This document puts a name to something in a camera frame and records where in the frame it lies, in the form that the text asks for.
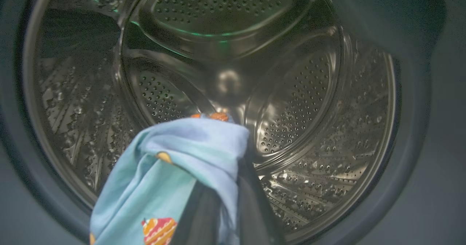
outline water droplet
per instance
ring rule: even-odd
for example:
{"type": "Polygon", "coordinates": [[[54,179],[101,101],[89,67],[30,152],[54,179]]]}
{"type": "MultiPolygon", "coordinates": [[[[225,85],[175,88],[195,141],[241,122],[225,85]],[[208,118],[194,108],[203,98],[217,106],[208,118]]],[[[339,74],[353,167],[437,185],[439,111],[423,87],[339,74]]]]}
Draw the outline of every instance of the water droplet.
{"type": "Polygon", "coordinates": [[[72,147],[74,144],[75,144],[75,139],[73,137],[67,137],[67,139],[65,139],[65,147],[67,149],[72,147]]]}
{"type": "Polygon", "coordinates": [[[312,210],[317,212],[318,214],[321,214],[321,213],[325,212],[325,207],[323,205],[319,204],[319,205],[315,205],[312,208],[312,210]]]}
{"type": "Polygon", "coordinates": [[[75,107],[75,113],[76,113],[76,114],[82,114],[82,113],[83,113],[83,107],[81,107],[81,106],[79,106],[79,105],[76,106],[76,107],[75,107]]]}
{"type": "Polygon", "coordinates": [[[279,218],[283,218],[283,217],[285,216],[285,212],[284,212],[283,210],[279,210],[279,211],[277,212],[277,216],[278,216],[279,218]]]}
{"type": "Polygon", "coordinates": [[[61,90],[57,91],[57,99],[58,100],[63,100],[65,98],[65,95],[63,94],[63,92],[61,90]]]}

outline washing machine drum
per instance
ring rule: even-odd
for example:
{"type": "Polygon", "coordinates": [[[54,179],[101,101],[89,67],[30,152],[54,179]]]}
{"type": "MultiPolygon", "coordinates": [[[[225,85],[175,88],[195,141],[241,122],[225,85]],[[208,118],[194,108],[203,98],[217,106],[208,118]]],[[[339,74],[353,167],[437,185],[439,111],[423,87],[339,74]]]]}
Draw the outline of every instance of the washing machine drum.
{"type": "Polygon", "coordinates": [[[286,240],[302,242],[361,201],[396,131],[393,59],[331,0],[37,0],[24,44],[35,136],[90,209],[140,130],[228,112],[286,240]]]}

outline clothing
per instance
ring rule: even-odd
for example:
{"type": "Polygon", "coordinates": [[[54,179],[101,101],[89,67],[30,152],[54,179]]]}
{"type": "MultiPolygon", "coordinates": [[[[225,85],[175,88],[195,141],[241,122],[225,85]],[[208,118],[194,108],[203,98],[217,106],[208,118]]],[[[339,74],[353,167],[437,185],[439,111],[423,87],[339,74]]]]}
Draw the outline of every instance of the clothing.
{"type": "Polygon", "coordinates": [[[91,245],[168,244],[196,181],[222,200],[219,243],[238,244],[237,163],[249,132],[225,114],[199,117],[158,124],[133,139],[92,212],[91,245]]]}

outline cake pattern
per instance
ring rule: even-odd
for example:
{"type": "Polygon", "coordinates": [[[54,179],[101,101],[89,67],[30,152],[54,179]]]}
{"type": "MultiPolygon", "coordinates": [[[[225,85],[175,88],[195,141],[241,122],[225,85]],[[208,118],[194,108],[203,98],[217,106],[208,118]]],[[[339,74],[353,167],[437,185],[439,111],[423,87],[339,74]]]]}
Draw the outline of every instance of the cake pattern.
{"type": "MultiPolygon", "coordinates": [[[[201,114],[194,114],[194,115],[191,115],[192,118],[200,118],[201,117],[201,114]]],[[[222,122],[227,122],[228,121],[228,115],[223,113],[223,112],[215,112],[214,114],[210,115],[209,118],[211,119],[216,119],[216,120],[220,120],[222,122]]]]}
{"type": "Polygon", "coordinates": [[[177,223],[173,218],[151,218],[142,221],[145,245],[168,245],[177,223]]]}

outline light blue fabric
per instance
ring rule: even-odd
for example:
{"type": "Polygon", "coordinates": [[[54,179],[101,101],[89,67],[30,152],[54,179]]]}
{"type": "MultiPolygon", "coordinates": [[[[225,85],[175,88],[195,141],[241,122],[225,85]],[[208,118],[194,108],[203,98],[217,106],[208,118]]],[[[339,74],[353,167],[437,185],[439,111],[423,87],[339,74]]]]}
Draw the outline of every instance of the light blue fabric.
{"type": "Polygon", "coordinates": [[[196,180],[216,190],[223,202],[220,243],[237,244],[237,162],[248,136],[242,126],[204,118],[178,119],[140,132],[116,163],[92,212],[95,245],[144,244],[141,221],[171,217],[178,222],[196,180]],[[159,152],[166,152],[173,164],[156,158],[159,152]]]}

